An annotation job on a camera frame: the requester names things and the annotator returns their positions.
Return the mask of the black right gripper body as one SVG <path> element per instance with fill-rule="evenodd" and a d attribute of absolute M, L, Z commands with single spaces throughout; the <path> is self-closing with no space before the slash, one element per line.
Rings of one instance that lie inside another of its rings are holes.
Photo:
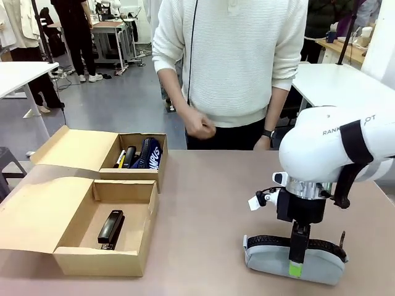
<path fill-rule="evenodd" d="M 282 188 L 276 203 L 277 219 L 287 222 L 295 220 L 298 223 L 320 223 L 323 220 L 325 205 L 325 199 L 302 199 Z"/>

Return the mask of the person's left hand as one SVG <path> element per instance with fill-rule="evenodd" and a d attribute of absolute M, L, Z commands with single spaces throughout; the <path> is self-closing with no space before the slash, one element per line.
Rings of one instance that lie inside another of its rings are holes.
<path fill-rule="evenodd" d="M 272 139 L 267 136 L 261 136 L 254 145 L 254 150 L 270 150 L 272 148 Z"/>

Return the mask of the person's right hand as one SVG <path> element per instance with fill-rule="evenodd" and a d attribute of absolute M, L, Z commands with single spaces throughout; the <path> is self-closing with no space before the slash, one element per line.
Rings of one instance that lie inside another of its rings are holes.
<path fill-rule="evenodd" d="M 177 114 L 184 122 L 187 134 L 198 139 L 210 139 L 214 137 L 216 127 L 202 113 L 186 105 L 177 109 Z"/>

